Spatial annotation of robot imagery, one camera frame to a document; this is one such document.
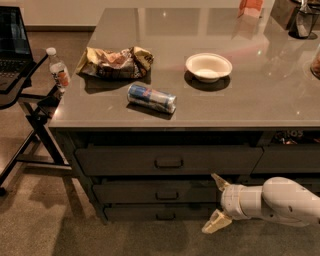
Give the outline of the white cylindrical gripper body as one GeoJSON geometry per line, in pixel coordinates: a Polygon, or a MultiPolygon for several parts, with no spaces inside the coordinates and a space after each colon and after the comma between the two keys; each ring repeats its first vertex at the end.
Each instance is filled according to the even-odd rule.
{"type": "Polygon", "coordinates": [[[262,187],[229,185],[222,192],[221,206],[224,212],[235,220],[261,218],[262,187]]]}

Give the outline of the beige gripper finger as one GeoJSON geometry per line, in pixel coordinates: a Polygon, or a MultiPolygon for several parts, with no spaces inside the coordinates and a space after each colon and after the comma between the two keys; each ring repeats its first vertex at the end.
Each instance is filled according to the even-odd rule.
{"type": "Polygon", "coordinates": [[[202,232],[204,234],[213,234],[214,232],[225,228],[232,223],[232,218],[229,217],[224,212],[216,209],[209,220],[202,227],[202,232]]]}
{"type": "Polygon", "coordinates": [[[213,173],[212,178],[214,179],[217,188],[223,192],[229,185],[230,183],[224,180],[222,177],[220,177],[218,174],[213,173]]]}

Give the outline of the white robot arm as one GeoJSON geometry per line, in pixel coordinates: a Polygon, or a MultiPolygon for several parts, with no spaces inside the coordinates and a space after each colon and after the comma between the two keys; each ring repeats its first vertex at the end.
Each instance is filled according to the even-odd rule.
{"type": "Polygon", "coordinates": [[[320,198],[299,183],[272,177],[261,186],[230,184],[212,174],[221,194],[222,210],[216,209],[202,232],[212,234],[233,220],[252,218],[268,222],[304,227],[320,222],[320,198]]]}

